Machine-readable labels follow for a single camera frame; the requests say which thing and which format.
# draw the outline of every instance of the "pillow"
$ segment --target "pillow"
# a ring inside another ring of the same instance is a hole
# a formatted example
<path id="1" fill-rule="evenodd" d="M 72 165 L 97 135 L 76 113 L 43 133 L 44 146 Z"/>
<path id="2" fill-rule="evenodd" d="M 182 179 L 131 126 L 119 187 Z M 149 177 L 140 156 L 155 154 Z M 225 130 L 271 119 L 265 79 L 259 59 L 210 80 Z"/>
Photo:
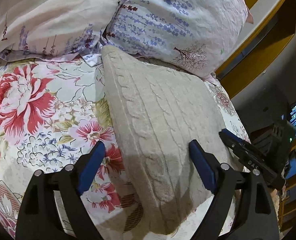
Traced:
<path id="1" fill-rule="evenodd" d="M 124 0 L 108 44 L 212 80 L 248 16 L 244 0 Z"/>
<path id="2" fill-rule="evenodd" d="M 0 0 L 0 58 L 14 61 L 40 54 L 42 59 L 69 61 L 82 51 L 91 53 L 118 2 Z"/>
<path id="3" fill-rule="evenodd" d="M 150 230 L 173 232 L 211 192 L 188 155 L 197 139 L 219 162 L 231 155 L 219 138 L 223 117 L 203 81 L 141 62 L 113 46 L 102 48 L 105 89 L 129 179 Z"/>

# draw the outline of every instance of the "silver pin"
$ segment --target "silver pin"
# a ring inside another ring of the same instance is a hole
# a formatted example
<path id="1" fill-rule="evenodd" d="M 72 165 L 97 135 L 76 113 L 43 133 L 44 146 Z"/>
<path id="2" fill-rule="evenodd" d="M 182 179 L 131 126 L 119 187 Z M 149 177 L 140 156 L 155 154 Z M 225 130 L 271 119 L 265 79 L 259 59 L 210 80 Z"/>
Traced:
<path id="1" fill-rule="evenodd" d="M 72 170 L 73 170 L 73 165 L 72 165 L 72 164 L 68 164 L 68 165 L 65 167 L 65 170 L 66 170 L 66 171 L 72 171 Z"/>
<path id="2" fill-rule="evenodd" d="M 227 171 L 229 170 L 230 166 L 227 163 L 221 163 L 220 167 L 224 170 Z"/>
<path id="3" fill-rule="evenodd" d="M 34 175 L 39 177 L 42 174 L 42 170 L 36 170 Z"/>
<path id="4" fill-rule="evenodd" d="M 260 171 L 257 170 L 257 169 L 254 169 L 254 170 L 252 171 L 252 173 L 253 173 L 254 175 L 256 175 L 256 176 L 259 176 L 259 175 L 260 175 Z"/>

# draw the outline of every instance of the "cable knit pattern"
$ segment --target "cable knit pattern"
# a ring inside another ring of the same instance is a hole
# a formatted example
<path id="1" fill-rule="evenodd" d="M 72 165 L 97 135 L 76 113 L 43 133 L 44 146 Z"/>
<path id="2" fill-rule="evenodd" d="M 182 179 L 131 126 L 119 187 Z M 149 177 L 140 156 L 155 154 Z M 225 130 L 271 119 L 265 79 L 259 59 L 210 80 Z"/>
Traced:
<path id="1" fill-rule="evenodd" d="M 104 46 L 105 88 L 123 161 L 153 232 L 169 234 L 206 198 L 188 143 L 230 164 L 221 113 L 198 77 Z"/>

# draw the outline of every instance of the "bed sheet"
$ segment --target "bed sheet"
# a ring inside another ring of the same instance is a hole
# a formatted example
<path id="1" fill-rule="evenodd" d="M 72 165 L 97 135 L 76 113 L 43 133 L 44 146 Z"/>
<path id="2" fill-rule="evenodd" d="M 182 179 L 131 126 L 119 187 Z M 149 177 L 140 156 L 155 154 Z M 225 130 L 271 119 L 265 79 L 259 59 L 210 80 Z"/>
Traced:
<path id="1" fill-rule="evenodd" d="M 220 85 L 205 82 L 226 127 L 249 140 Z M 170 235 L 149 231 L 142 205 L 124 170 L 104 92 L 102 65 L 28 59 L 0 63 L 0 222 L 14 237 L 20 203 L 35 170 L 58 171 L 75 163 L 95 143 L 107 154 L 81 199 L 104 239 L 190 239 L 212 198 L 192 212 Z M 65 231 L 73 235 L 60 194 L 55 198 Z M 222 234 L 234 218 L 233 200 Z"/>

